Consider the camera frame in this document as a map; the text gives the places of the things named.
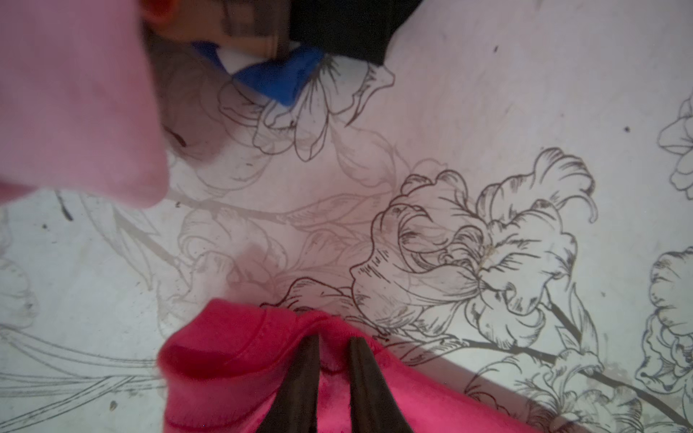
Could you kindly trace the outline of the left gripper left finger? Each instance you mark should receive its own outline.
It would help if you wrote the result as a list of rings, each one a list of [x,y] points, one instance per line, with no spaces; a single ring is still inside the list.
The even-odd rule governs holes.
[[[305,337],[257,433],[315,433],[319,394],[319,337]]]

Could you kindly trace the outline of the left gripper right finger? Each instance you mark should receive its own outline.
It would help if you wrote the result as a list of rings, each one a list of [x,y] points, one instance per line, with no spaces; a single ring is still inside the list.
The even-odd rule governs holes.
[[[384,379],[366,339],[348,347],[350,420],[354,433],[413,433]]]

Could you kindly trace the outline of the magenta t-shirt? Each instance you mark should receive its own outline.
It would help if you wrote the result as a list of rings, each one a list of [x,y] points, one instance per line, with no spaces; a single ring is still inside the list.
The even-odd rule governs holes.
[[[321,339],[318,430],[345,432],[348,339],[362,332],[321,311],[296,314],[211,301],[158,355],[166,432],[253,432],[269,411],[301,339]],[[384,379],[416,432],[528,432],[530,427],[451,391],[368,337]]]

